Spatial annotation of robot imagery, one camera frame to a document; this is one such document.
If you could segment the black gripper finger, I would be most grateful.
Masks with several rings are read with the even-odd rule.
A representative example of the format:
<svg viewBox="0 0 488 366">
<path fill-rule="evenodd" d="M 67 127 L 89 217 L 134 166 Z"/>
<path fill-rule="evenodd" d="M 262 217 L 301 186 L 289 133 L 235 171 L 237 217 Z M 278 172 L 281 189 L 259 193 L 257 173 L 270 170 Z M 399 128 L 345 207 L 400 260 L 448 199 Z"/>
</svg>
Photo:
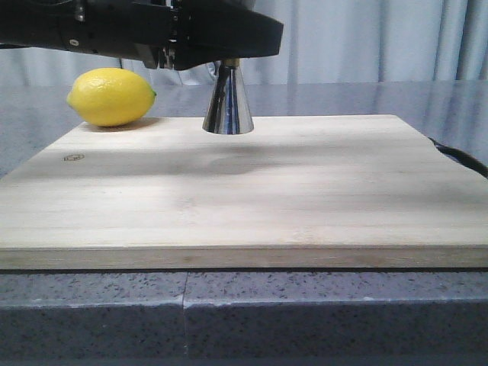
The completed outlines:
<svg viewBox="0 0 488 366">
<path fill-rule="evenodd" d="M 182 1 L 177 5 L 174 69 L 279 54 L 284 25 L 253 11 L 254 1 Z"/>
</svg>

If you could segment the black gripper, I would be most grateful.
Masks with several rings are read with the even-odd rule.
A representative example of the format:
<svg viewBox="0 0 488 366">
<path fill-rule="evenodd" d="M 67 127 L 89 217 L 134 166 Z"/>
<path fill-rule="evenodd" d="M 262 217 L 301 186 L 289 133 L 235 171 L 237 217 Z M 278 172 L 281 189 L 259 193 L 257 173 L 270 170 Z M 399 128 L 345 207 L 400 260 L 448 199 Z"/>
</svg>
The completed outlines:
<svg viewBox="0 0 488 366">
<path fill-rule="evenodd" d="M 2 1 L 1 42 L 134 59 L 156 69 L 177 19 L 164 1 Z"/>
</svg>

